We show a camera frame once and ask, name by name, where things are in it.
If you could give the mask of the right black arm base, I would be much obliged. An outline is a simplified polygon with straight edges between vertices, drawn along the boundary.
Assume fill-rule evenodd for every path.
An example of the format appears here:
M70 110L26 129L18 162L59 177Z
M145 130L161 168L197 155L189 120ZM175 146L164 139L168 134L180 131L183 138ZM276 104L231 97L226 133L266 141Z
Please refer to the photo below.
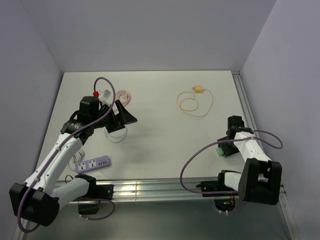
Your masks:
M236 199L235 196L238 194L229 194L224 195L221 192L234 192L235 190L224 186L222 183L219 183L218 180L213 181L201 181L196 185L196 188L199 188L202 192L213 192L213 194L202 194L203 197L224 197L224 198L214 198L214 205L218 211L221 212L232 212L236 208Z

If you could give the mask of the green adapter plug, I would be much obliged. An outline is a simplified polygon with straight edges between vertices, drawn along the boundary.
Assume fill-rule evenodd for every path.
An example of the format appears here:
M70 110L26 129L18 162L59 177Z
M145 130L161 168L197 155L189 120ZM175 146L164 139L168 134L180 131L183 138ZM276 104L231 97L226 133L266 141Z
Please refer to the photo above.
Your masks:
M220 156L220 157L224 155L224 151L220 147L218 147L216 149L216 152L217 152L218 156Z

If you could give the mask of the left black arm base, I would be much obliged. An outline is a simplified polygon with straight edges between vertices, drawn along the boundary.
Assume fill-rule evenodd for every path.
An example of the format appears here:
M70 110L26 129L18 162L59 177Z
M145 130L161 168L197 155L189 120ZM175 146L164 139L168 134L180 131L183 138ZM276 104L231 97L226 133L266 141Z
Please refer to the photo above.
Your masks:
M78 213L80 215L96 215L105 200L111 201L114 193L113 184L99 184L95 187L93 193L89 196L81 196L76 200L78 203Z

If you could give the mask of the aluminium side rail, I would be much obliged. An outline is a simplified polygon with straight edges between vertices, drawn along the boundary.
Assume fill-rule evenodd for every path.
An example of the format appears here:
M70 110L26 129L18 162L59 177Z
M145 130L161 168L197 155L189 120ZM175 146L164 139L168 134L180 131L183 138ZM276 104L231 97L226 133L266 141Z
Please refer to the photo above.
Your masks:
M245 89L244 89L244 85L242 83L241 72L231 71L231 75L233 77L235 88L236 88L236 91L240 100L240 104L242 107L244 121L249 128L255 130L257 126L251 111L251 107L250 107Z

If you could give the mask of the aluminium front rail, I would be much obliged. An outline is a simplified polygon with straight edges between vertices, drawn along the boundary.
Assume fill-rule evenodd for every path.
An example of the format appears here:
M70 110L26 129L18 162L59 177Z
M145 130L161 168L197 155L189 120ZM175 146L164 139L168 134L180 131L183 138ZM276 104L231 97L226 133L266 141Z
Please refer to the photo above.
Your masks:
M206 200L201 194L185 190L178 178L98 180L98 186L113 185L114 203Z

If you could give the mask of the yellow charger plug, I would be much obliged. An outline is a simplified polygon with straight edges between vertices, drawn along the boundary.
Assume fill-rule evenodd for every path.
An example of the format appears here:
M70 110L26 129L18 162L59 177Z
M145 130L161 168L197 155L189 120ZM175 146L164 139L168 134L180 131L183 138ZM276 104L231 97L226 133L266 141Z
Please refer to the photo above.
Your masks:
M200 94L204 91L204 88L202 85L195 85L192 90L194 91L194 93Z

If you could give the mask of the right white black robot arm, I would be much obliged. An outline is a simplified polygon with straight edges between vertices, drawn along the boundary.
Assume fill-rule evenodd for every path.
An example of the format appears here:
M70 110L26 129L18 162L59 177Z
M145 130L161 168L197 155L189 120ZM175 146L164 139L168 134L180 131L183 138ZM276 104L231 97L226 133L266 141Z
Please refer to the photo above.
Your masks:
M241 116L227 119L226 136L218 140L217 154L230 157L240 153L242 172L222 170L218 174L217 191L222 195L236 191L240 200L267 205L279 201L282 165L272 161L258 143L255 131L245 126Z

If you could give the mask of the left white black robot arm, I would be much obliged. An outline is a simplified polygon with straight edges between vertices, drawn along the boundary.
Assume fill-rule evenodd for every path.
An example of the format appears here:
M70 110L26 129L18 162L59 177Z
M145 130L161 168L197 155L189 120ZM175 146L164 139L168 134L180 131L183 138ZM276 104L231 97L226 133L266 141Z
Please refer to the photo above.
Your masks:
M60 135L36 171L24 183L14 183L9 197L18 225L21 220L49 226L59 211L78 198L91 200L96 197L96 179L79 173L72 181L56 188L56 183L71 158L86 143L96 129L105 128L108 133L124 129L138 120L119 100L111 105L102 104L94 96L84 96L79 109L64 123Z

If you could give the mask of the purple power strip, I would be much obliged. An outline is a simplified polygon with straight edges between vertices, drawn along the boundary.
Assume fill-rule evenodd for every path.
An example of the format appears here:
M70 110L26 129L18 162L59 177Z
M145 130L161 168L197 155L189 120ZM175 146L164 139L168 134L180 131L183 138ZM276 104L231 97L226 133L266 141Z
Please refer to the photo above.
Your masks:
M78 162L75 165L75 172L78 174L86 174L98 171L111 166L111 159L105 155L90 160Z

